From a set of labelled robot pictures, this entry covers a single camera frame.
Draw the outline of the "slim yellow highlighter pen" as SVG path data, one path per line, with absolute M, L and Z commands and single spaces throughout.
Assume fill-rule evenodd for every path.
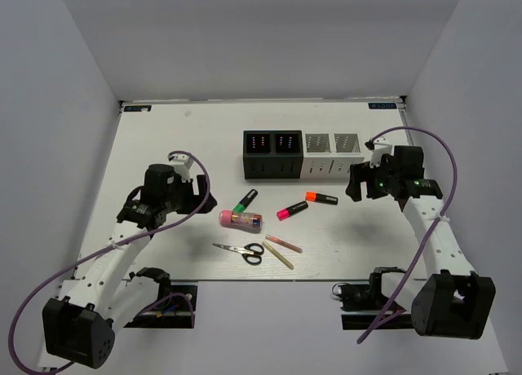
M 273 254 L 280 262 L 282 262 L 286 267 L 288 267 L 290 270 L 294 269 L 294 265 L 286 259 L 280 252 L 275 250 L 269 243 L 267 243 L 265 240 L 262 242 L 262 245 L 265 249 L 267 249 L 271 254 Z

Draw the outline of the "white double pen holder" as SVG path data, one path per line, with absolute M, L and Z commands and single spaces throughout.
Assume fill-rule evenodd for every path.
M 352 165 L 362 163 L 358 134 L 306 133 L 301 179 L 348 181 Z

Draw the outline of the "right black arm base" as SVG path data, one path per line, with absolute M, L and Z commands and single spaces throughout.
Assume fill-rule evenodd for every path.
M 376 267 L 367 280 L 336 283 L 331 294 L 340 303 L 342 329 L 366 330 L 387 303 L 387 295 L 394 291 L 388 283 L 400 282 L 403 274 L 405 270 L 399 267 Z M 377 329 L 415 329 L 410 314 L 411 303 L 425 281 L 419 278 L 409 280 L 402 291 L 406 297 L 397 297 L 379 321 Z

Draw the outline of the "pink cap black highlighter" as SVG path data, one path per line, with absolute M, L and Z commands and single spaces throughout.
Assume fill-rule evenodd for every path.
M 308 208 L 308 203 L 306 201 L 300 201 L 297 204 L 288 206 L 288 207 L 284 208 L 283 210 L 279 210 L 276 213 L 276 216 L 280 221 L 283 221 L 297 213 L 300 213 L 300 212 L 306 210 L 307 208 Z

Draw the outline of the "black handled scissors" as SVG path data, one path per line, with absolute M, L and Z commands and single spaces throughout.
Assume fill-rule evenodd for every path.
M 258 266 L 262 263 L 264 247 L 259 243 L 250 243 L 245 246 L 213 244 L 214 247 L 240 254 L 244 261 L 251 266 Z

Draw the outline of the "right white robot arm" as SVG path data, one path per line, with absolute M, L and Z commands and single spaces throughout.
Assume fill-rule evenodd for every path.
M 427 279 L 416 281 L 399 267 L 377 267 L 367 285 L 342 285 L 338 295 L 346 310 L 386 310 L 411 314 L 421 336 L 477 340 L 482 337 L 496 288 L 467 261 L 442 214 L 442 191 L 424 176 L 420 147 L 368 143 L 369 161 L 352 165 L 346 193 L 360 201 L 391 196 L 422 248 Z

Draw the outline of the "pink cap crayon tube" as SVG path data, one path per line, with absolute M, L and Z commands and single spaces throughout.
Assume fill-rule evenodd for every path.
M 262 228 L 263 217 L 261 214 L 222 210 L 219 214 L 219 223 L 224 227 L 259 232 Z

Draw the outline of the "orange cap black highlighter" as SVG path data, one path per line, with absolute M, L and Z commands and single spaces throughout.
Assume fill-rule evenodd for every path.
M 305 200 L 327 205 L 337 205 L 338 198 L 335 196 L 328 196 L 317 192 L 306 192 Z

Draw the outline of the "table logo sticker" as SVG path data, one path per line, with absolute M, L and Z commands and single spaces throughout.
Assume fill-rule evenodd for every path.
M 370 110 L 396 110 L 397 105 L 393 102 L 369 102 Z
M 127 105 L 123 108 L 124 113 L 147 113 L 151 110 L 151 105 Z

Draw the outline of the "black double pen holder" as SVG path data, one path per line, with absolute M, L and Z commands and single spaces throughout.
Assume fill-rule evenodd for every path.
M 303 133 L 245 130 L 242 161 L 246 180 L 299 179 L 303 167 Z

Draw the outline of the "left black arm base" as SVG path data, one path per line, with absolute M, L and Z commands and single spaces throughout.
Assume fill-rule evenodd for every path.
M 153 300 L 140 309 L 129 322 L 128 329 L 193 329 L 196 320 L 197 291 L 195 283 L 174 282 L 160 268 L 144 267 L 130 274 L 130 282 L 144 278 L 152 284 Z

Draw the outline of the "green cap black highlighter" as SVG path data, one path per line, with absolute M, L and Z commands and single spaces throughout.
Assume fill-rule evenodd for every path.
M 255 197 L 258 195 L 258 191 L 251 189 L 233 208 L 233 212 L 243 213 L 246 208 L 252 203 Z

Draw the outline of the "right table logo sticker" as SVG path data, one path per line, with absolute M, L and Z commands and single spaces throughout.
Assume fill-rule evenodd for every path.
M 369 102 L 370 110 L 396 110 L 397 105 L 393 102 Z

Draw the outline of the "left table logo sticker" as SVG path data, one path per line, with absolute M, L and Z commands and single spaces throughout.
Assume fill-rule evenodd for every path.
M 123 108 L 124 113 L 147 113 L 151 110 L 151 105 L 127 105 Z

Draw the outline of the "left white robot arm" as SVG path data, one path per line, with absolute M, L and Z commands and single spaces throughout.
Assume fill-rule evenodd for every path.
M 172 299 L 170 275 L 131 265 L 159 232 L 170 229 L 166 218 L 207 214 L 217 202 L 207 172 L 191 179 L 182 163 L 152 164 L 142 185 L 127 196 L 117 214 L 106 247 L 89 256 L 91 266 L 61 299 L 42 310 L 46 351 L 74 364 L 101 367 L 116 334 L 143 309 L 167 307 Z

